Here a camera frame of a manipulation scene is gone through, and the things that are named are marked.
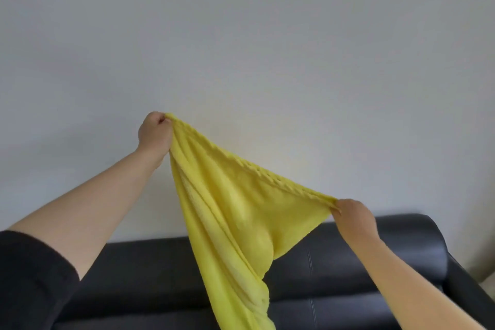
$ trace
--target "wall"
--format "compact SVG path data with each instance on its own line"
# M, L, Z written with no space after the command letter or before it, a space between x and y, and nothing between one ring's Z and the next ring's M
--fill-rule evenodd
M376 214L493 248L495 0L0 0L0 227L132 151L153 109ZM184 234L168 164L113 240Z

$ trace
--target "black sleeve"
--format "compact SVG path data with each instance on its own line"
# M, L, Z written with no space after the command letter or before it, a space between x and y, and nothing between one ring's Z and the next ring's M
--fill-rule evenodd
M77 289L75 268L34 237L0 232L0 328L50 329Z

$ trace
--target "black leather sofa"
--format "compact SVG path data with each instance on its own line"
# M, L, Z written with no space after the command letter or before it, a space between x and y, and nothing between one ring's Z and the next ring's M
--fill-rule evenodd
M427 216L378 218L382 239L488 329L495 303L449 255ZM334 223L275 260L265 282L278 330L397 329ZM186 237L108 244L61 313L56 330L218 329Z

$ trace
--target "yellow cloth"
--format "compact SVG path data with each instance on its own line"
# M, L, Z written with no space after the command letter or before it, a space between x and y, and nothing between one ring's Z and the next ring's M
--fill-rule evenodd
M336 199L215 146L172 114L170 164L193 252L222 330L273 330L263 277Z

